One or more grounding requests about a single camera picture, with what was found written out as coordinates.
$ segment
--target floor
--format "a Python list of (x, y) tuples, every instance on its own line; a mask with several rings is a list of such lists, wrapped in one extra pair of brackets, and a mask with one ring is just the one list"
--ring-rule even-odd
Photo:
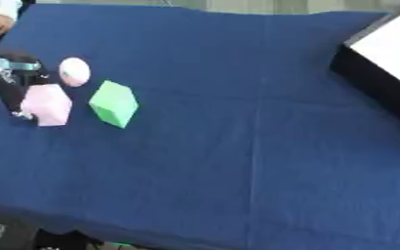
[(38, 2), (172, 5), (213, 12), (306, 14), (326, 11), (387, 11), (400, 0), (38, 0)]

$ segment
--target white ball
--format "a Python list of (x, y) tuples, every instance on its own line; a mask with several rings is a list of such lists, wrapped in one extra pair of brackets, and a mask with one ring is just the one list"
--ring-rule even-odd
[(59, 66), (59, 75), (62, 81), (71, 87), (80, 87), (88, 82), (91, 70), (87, 63), (78, 58), (63, 60)]

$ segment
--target pink cube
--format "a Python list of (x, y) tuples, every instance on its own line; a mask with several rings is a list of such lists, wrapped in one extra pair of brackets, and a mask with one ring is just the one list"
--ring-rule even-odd
[(62, 126), (68, 121), (72, 101), (59, 84), (33, 85), (20, 104), (38, 118), (39, 126)]

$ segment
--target blue tablecloth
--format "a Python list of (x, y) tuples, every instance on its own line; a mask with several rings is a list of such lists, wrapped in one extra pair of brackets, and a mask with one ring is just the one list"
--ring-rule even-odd
[[(65, 127), (0, 104), (0, 212), (169, 249), (400, 250), (400, 121), (328, 69), (380, 14), (41, 5), (0, 47), (80, 57)], [(140, 102), (127, 129), (87, 100)]]

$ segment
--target cube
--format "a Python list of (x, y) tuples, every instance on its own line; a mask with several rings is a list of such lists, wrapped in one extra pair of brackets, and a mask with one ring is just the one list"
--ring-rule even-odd
[(59, 84), (30, 86), (20, 104), (23, 112), (38, 118), (38, 126), (62, 126), (68, 121), (72, 101)]
[(89, 105), (102, 121), (123, 129), (139, 107), (129, 87), (111, 81), (101, 84)]

